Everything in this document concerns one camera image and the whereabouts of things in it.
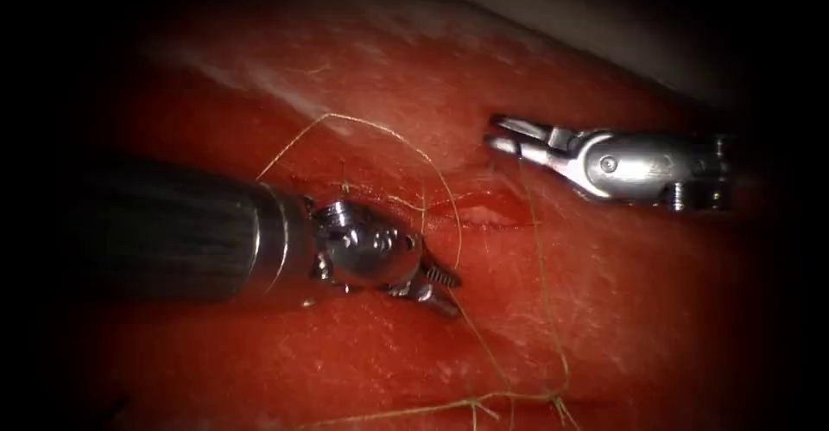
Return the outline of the left arm needle driver jaw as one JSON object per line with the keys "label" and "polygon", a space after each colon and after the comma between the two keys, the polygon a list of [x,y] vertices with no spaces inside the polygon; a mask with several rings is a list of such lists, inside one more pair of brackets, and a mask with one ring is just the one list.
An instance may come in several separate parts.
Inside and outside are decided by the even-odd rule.
{"label": "left arm needle driver jaw", "polygon": [[459,306],[443,288],[421,279],[391,285],[387,288],[387,294],[419,304],[450,319],[461,315]]}
{"label": "left arm needle driver jaw", "polygon": [[459,288],[463,284],[453,268],[441,262],[429,251],[425,251],[421,256],[421,273],[430,282],[437,282],[448,288]]}

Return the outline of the left arm needle driver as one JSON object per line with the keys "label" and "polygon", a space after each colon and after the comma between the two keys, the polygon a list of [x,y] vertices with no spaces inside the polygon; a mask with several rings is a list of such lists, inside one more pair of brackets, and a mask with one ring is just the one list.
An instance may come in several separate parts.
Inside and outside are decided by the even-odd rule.
{"label": "left arm needle driver", "polygon": [[389,295],[425,295],[423,236],[368,203],[339,199],[311,212],[310,279],[350,293],[372,288]]}

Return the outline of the right arm needle driver jaw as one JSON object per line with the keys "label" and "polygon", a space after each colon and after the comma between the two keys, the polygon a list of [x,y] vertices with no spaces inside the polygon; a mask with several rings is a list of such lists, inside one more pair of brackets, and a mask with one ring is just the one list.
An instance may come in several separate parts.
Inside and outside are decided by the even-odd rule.
{"label": "right arm needle driver jaw", "polygon": [[535,140],[484,135],[483,144],[505,155],[511,155],[559,173],[563,173],[572,165],[572,159],[563,152]]}
{"label": "right arm needle driver jaw", "polygon": [[490,116],[489,122],[498,129],[507,130],[542,143],[557,143],[565,140],[565,130],[563,128],[541,124],[521,117],[497,113]]}

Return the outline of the right arm needle driver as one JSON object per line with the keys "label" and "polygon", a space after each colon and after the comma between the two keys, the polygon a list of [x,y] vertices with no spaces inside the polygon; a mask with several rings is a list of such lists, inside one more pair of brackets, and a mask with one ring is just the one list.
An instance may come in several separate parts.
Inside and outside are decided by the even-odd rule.
{"label": "right arm needle driver", "polygon": [[551,167],[587,200],[724,211],[732,204],[730,142],[713,134],[554,128]]}

